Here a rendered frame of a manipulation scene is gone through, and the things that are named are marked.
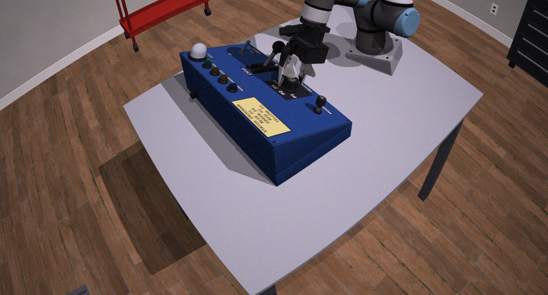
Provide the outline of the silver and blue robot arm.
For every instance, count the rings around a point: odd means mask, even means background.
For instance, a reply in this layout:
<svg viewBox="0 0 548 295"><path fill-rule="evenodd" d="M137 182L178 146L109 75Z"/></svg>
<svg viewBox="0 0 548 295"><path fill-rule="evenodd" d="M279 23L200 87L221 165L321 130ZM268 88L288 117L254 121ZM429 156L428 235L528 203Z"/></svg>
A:
<svg viewBox="0 0 548 295"><path fill-rule="evenodd" d="M368 55L384 55L392 51L389 35L409 38L420 23L413 0L305 0L300 15L315 24L328 23L334 4L354 10L357 25L356 48Z"/></svg>

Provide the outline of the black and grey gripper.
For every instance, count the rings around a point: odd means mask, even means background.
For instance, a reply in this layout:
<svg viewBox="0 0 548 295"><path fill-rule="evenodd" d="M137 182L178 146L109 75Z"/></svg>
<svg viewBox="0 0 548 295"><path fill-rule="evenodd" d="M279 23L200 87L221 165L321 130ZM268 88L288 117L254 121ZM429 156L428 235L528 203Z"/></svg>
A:
<svg viewBox="0 0 548 295"><path fill-rule="evenodd" d="M300 16L300 22L305 24L305 32L293 34L290 41L286 43L280 55L278 86L284 81L284 76L294 79L296 77L297 57L301 61L299 82L303 84L305 77L315 77L312 64L325 63L329 47L322 43L325 33L330 33L330 28L326 24L315 24L303 19ZM296 56L293 56L296 55Z"/></svg>

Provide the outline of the blue control console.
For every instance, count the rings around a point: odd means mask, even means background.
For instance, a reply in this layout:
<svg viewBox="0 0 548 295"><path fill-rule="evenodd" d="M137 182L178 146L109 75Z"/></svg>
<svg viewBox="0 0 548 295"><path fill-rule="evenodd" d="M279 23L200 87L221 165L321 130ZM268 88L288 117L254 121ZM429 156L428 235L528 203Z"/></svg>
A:
<svg viewBox="0 0 548 295"><path fill-rule="evenodd" d="M278 187L351 136L352 122L299 79L284 76L246 41L179 52L190 97L197 100Z"/></svg>

